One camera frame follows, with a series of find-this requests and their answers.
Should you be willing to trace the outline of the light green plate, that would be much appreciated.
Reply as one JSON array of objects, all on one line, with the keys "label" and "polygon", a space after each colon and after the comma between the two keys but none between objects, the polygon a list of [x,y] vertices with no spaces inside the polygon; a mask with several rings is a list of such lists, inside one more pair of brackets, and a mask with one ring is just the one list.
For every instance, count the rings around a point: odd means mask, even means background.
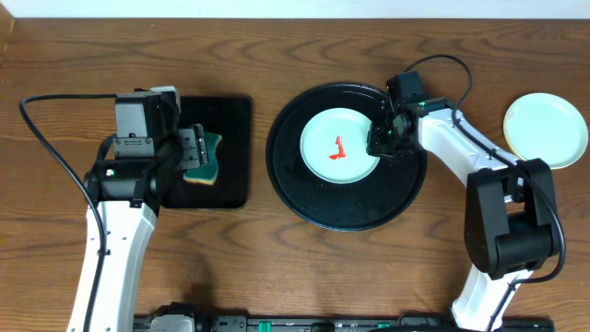
[{"label": "light green plate", "polygon": [[307,168],[332,184],[355,183],[379,163],[367,152],[371,120],[349,108],[322,111],[304,126],[300,151]]},{"label": "light green plate", "polygon": [[585,153],[589,132],[577,108],[549,93],[530,93],[507,109],[506,124],[523,160],[541,159],[552,169],[574,164]]}]

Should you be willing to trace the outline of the green yellow sponge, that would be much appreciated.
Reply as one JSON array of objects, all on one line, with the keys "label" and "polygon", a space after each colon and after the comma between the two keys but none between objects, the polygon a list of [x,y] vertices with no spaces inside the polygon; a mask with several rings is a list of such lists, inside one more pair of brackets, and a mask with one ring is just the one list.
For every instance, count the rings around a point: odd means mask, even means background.
[{"label": "green yellow sponge", "polygon": [[187,183],[212,186],[216,182],[219,170],[217,151],[221,140],[221,135],[205,132],[208,164],[186,171],[183,174],[183,179]]}]

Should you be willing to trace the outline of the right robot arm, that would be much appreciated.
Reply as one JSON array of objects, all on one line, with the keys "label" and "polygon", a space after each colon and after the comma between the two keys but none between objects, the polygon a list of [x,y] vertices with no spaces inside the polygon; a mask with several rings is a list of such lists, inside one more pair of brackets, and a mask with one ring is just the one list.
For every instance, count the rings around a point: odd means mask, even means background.
[{"label": "right robot arm", "polygon": [[554,279],[563,268],[551,170],[496,146],[446,98],[430,98],[415,71],[390,78],[386,88],[390,104],[372,122],[367,151],[391,159],[429,151],[464,184],[472,267],[451,315],[462,330],[493,331],[521,285]]}]

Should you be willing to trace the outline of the yellow plastic plate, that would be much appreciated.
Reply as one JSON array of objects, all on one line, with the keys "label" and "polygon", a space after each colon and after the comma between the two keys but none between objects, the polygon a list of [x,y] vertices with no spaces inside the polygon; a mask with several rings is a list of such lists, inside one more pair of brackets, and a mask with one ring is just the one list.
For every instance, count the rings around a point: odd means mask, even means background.
[{"label": "yellow plastic plate", "polygon": [[522,158],[521,154],[518,152],[518,150],[514,147],[513,144],[513,139],[510,135],[510,132],[508,130],[508,127],[506,126],[506,124],[502,125],[502,133],[503,133],[503,137],[504,140],[506,141],[506,145],[509,148],[509,150],[518,158]]}]

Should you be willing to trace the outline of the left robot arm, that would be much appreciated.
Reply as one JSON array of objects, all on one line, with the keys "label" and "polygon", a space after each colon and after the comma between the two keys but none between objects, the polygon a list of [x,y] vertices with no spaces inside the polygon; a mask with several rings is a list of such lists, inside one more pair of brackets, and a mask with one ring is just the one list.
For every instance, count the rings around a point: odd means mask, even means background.
[{"label": "left robot arm", "polygon": [[70,331],[130,331],[144,254],[175,176],[209,163],[174,86],[115,97],[116,131],[86,173],[87,242]]}]

